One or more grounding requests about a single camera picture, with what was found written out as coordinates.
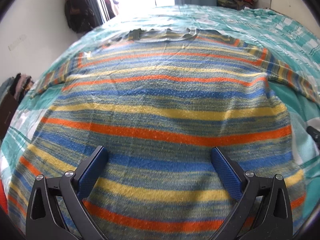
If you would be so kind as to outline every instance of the hanging clothes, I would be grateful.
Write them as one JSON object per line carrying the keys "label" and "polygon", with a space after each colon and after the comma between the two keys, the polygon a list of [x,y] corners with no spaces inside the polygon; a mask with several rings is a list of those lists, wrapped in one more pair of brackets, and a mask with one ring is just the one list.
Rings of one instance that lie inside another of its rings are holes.
{"label": "hanging clothes", "polygon": [[17,100],[17,101],[19,100],[20,93],[22,92],[23,87],[26,84],[28,78],[29,77],[27,75],[25,75],[25,74],[20,75],[20,78],[19,78],[19,80],[17,82],[16,88],[15,88],[15,92],[14,92],[14,95],[13,95],[15,100]]}
{"label": "hanging clothes", "polygon": [[89,6],[90,0],[66,0],[65,15],[68,26],[76,33],[89,32],[95,28],[94,13]]}
{"label": "hanging clothes", "polygon": [[28,76],[27,81],[26,81],[25,85],[23,86],[22,91],[20,92],[20,96],[18,99],[19,104],[21,103],[22,99],[25,97],[26,93],[31,89],[33,84],[34,84],[34,82],[31,79],[31,76]]}

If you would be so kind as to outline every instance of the bed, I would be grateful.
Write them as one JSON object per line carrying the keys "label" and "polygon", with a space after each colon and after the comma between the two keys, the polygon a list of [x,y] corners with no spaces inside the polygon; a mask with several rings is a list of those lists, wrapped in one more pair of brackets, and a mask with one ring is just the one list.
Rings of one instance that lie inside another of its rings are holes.
{"label": "bed", "polygon": [[269,9],[115,17],[19,105],[0,151],[10,218],[24,232],[35,176],[73,170],[103,144],[112,157],[85,204],[111,239],[208,239],[232,206],[208,158],[221,146],[244,169],[282,173],[296,231],[320,195],[319,151],[306,133],[320,130],[319,45]]}
{"label": "bed", "polygon": [[270,8],[301,23],[320,37],[320,27],[302,0],[271,0]]}

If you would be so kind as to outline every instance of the teal plaid bedsheet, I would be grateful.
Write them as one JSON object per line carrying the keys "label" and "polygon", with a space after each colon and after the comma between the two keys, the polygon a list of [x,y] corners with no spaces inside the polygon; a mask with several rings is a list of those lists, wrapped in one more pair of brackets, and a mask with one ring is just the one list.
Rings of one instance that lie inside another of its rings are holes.
{"label": "teal plaid bedsheet", "polygon": [[[96,28],[67,49],[42,75],[60,68],[76,53],[99,47],[111,37],[139,29],[185,30],[198,28],[217,30],[258,47],[268,48],[279,60],[306,78],[318,92],[320,85],[320,40],[298,22],[272,10],[256,9],[235,11],[217,7],[173,6],[154,8],[131,16],[117,16]],[[307,182],[304,217],[308,216],[320,195],[320,158],[312,138],[306,133],[308,125],[320,130],[319,105],[306,99],[287,86],[269,83],[287,106],[292,124],[292,154],[304,170]],[[60,95],[62,85],[55,85],[36,95],[32,89],[19,105],[0,151],[0,174],[5,192],[8,192],[11,174],[40,119]]]}

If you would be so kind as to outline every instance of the orange stripe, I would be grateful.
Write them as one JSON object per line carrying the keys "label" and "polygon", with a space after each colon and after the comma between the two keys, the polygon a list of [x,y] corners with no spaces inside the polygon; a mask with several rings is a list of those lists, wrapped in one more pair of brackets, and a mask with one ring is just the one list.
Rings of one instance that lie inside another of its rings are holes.
{"label": "orange stripe", "polygon": [[83,57],[83,52],[80,52],[79,53],[79,56],[78,56],[78,68],[82,68],[82,57]]}
{"label": "orange stripe", "polygon": [[10,194],[8,195],[8,200],[10,200],[21,212],[24,216],[27,215],[26,211],[24,208],[18,203]]}
{"label": "orange stripe", "polygon": [[111,58],[105,58],[105,59],[101,59],[101,60],[97,60],[97,61],[93,61],[93,62],[88,62],[86,64],[83,65],[79,65],[78,67],[87,67],[90,65],[96,65],[99,63],[103,63],[103,62],[108,62],[108,61],[112,61],[112,60],[117,60],[117,59],[126,59],[126,58],[141,58],[141,57],[152,57],[152,56],[176,56],[176,55],[180,55],[180,56],[198,56],[198,57],[213,57],[213,58],[225,58],[225,59],[232,59],[232,60],[236,60],[236,61],[242,61],[242,62],[246,62],[246,63],[250,63],[252,65],[255,66],[259,66],[261,65],[262,61],[265,59],[267,54],[267,49],[263,49],[262,54],[261,54],[261,58],[259,58],[257,61],[251,61],[251,60],[247,60],[245,58],[239,58],[239,57],[231,57],[231,56],[225,56],[225,55],[213,55],[213,54],[208,54],[208,53],[191,53],[191,52],[167,52],[167,53],[146,53],[146,54],[135,54],[135,55],[125,55],[125,56],[117,56],[117,57],[111,57]]}
{"label": "orange stripe", "polygon": [[184,143],[199,146],[228,146],[233,144],[250,143],[255,141],[263,141],[268,139],[281,138],[291,134],[291,126],[285,126],[278,130],[242,134],[242,135],[231,135],[223,137],[202,137],[185,135],[179,133],[172,133],[167,131],[159,131],[145,128],[134,128],[134,127],[123,127],[123,126],[111,126],[96,123],[87,122],[74,122],[58,118],[45,118],[43,117],[41,122],[63,125],[81,130],[90,130],[97,133],[114,135],[114,136],[127,136],[149,140],[159,140],[172,143]]}
{"label": "orange stripe", "polygon": [[46,84],[48,83],[48,80],[49,80],[50,75],[51,75],[51,73],[48,73],[47,75],[45,75],[43,84],[46,85]]}
{"label": "orange stripe", "polygon": [[166,233],[193,233],[201,231],[216,231],[223,223],[223,220],[185,222],[149,221],[119,215],[104,208],[95,206],[87,201],[84,202],[84,204],[91,215],[100,217],[118,225],[136,228],[140,230],[152,230]]}
{"label": "orange stripe", "polygon": [[304,203],[305,199],[306,199],[306,194],[304,194],[300,198],[297,198],[297,199],[291,201],[291,209],[295,209],[298,206],[301,206]]}
{"label": "orange stripe", "polygon": [[118,78],[118,79],[103,79],[103,80],[95,80],[95,81],[85,81],[79,82],[72,85],[69,85],[63,88],[63,91],[71,89],[77,86],[85,86],[85,85],[99,85],[104,83],[120,83],[120,82],[132,82],[132,81],[142,81],[142,80],[151,80],[151,79],[164,79],[176,82],[233,82],[244,85],[246,87],[252,86],[258,81],[266,81],[266,77],[259,77],[251,82],[245,82],[242,80],[238,80],[235,78],[223,78],[223,77],[215,77],[215,78],[192,78],[192,77],[174,77],[168,75],[147,75],[147,76],[138,76],[138,77],[130,77],[130,78]]}
{"label": "orange stripe", "polygon": [[28,162],[23,156],[20,157],[20,163],[22,163],[33,175],[38,176],[41,172]]}
{"label": "orange stripe", "polygon": [[292,74],[293,74],[293,71],[292,70],[288,70],[288,74],[287,74],[287,81],[288,81],[288,86],[293,88],[294,85],[292,83]]}
{"label": "orange stripe", "polygon": [[58,73],[57,79],[62,76],[62,73],[65,71],[66,67],[67,67],[66,63],[61,66],[61,68],[59,69],[59,73]]}
{"label": "orange stripe", "polygon": [[239,39],[236,39],[235,43],[233,44],[234,46],[238,46],[240,43],[240,40]]}
{"label": "orange stripe", "polygon": [[255,61],[253,63],[253,65],[260,66],[261,63],[265,60],[267,52],[268,52],[268,50],[266,48],[263,48],[262,53],[261,53],[261,57],[257,61]]}

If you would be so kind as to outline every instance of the blue gripper pad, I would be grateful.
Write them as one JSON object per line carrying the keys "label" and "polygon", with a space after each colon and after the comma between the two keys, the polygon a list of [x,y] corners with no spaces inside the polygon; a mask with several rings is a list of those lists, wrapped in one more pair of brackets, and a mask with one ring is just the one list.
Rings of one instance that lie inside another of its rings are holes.
{"label": "blue gripper pad", "polygon": [[211,151],[211,162],[230,197],[240,200],[241,181],[217,147]]}
{"label": "blue gripper pad", "polygon": [[96,157],[91,161],[78,182],[77,197],[82,200],[90,195],[100,174],[108,162],[108,152],[105,147],[99,151]]}

